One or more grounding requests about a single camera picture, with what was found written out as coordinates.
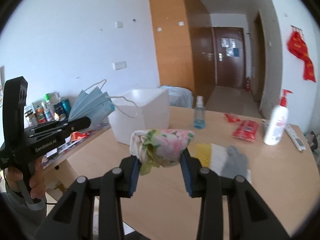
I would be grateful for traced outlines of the person left hand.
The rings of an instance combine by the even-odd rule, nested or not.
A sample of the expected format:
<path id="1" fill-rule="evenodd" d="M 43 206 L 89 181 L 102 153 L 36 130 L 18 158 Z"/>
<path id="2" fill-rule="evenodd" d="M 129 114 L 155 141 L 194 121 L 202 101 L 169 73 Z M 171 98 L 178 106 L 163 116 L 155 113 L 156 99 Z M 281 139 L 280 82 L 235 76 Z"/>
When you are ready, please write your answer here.
<path id="1" fill-rule="evenodd" d="M 41 199 L 45 197 L 46 186 L 43 177 L 42 158 L 38 158 L 34 161 L 35 173 L 29 180 L 29 186 L 31 188 L 30 196 L 32 199 Z M 22 172 L 15 168 L 9 167 L 4 170 L 4 176 L 7 180 L 8 186 L 12 191 L 20 193 L 17 182 L 23 179 Z"/>

